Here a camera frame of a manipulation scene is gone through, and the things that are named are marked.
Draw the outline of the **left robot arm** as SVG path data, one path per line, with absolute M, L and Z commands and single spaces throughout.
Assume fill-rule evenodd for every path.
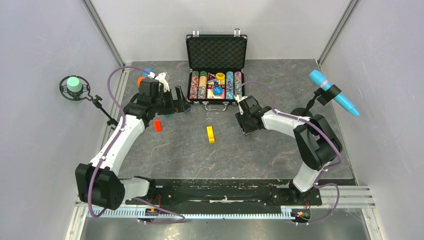
M 123 108 L 118 125 L 105 146 L 89 162 L 75 169 L 79 199 L 87 204 L 116 210 L 123 202 L 139 197 L 145 204 L 153 203 L 157 190 L 145 177 L 119 179 L 119 171 L 135 140 L 158 115 L 184 113 L 191 105 L 175 86 L 176 98 L 165 80 L 145 79 L 138 93 Z

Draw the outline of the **black poker chip case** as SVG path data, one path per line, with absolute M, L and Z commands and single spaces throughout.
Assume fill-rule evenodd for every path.
M 195 30 L 185 37 L 190 68 L 187 100 L 193 105 L 203 105 L 207 111 L 212 105 L 222 105 L 222 111 L 235 106 L 235 96 L 244 95 L 244 67 L 248 37 L 235 28 L 231 34 L 201 34 Z M 225 80 L 216 78 L 224 73 Z M 223 89 L 214 96 L 213 88 Z

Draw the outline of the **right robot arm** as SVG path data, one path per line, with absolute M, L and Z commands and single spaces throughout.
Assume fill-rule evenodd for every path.
M 253 96 L 237 95 L 235 100 L 239 107 L 235 117 L 244 134 L 270 130 L 295 139 L 303 163 L 289 183 L 288 196 L 293 203 L 302 204 L 321 172 L 341 153 L 340 140 L 322 115 L 296 116 L 262 107 Z

